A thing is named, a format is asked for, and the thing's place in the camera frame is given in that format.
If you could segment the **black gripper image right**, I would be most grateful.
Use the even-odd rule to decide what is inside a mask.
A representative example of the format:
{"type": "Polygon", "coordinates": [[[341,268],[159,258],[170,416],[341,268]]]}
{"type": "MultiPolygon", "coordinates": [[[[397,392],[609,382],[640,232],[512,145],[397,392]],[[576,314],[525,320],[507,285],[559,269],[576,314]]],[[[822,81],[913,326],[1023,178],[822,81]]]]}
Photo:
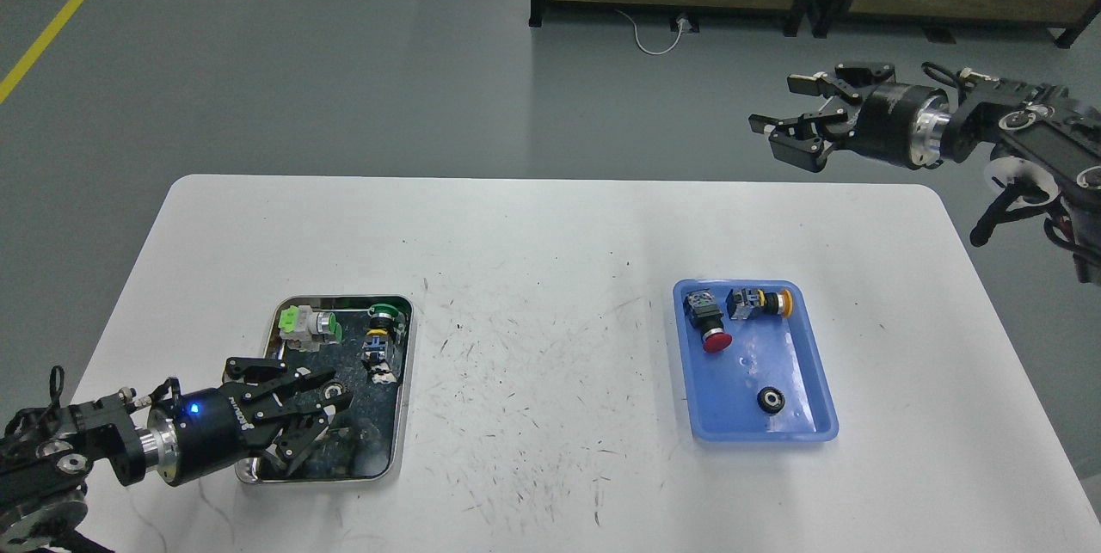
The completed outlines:
{"type": "Polygon", "coordinates": [[[894,78],[890,63],[838,63],[833,71],[791,74],[792,94],[839,97],[861,104],[858,112],[825,110],[791,118],[751,113],[748,124],[766,137],[775,160],[809,172],[821,172],[831,153],[841,149],[900,169],[936,169],[950,120],[948,96],[940,88],[894,78]]]}

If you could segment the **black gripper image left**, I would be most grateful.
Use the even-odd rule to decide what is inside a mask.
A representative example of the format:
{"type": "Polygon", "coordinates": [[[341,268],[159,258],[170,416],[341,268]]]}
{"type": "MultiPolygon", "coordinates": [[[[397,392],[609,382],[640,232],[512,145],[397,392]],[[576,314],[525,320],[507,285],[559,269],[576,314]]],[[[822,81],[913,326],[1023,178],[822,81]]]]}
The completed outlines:
{"type": "Polygon", "coordinates": [[[350,390],[333,403],[323,395],[292,401],[335,379],[333,366],[290,366],[283,359],[230,357],[225,383],[182,393],[168,378],[151,395],[146,470],[168,486],[192,482],[246,458],[268,462],[283,475],[298,470],[353,403],[350,390]]]}

